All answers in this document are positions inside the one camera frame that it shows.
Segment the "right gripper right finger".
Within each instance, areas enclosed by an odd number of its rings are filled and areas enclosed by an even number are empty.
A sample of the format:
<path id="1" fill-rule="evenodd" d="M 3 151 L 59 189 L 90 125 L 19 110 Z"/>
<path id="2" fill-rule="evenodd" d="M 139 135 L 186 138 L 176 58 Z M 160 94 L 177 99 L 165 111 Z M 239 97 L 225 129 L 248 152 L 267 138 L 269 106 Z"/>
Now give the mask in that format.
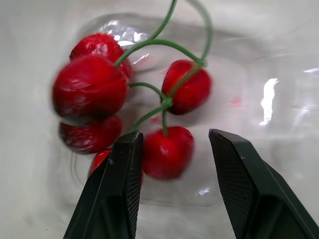
<path id="1" fill-rule="evenodd" d="M 218 184 L 238 239 L 317 239 L 319 227 L 284 178 L 253 144 L 210 129 Z"/>

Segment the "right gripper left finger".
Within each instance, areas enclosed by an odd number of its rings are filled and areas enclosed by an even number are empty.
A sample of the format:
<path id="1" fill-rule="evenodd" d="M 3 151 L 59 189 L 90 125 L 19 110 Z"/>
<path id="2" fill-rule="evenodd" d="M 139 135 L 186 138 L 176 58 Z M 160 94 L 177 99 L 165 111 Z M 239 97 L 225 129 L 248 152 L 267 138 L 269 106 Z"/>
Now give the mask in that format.
<path id="1" fill-rule="evenodd" d="M 87 179 L 66 239 L 134 239 L 142 181 L 143 133 L 121 136 Z"/>

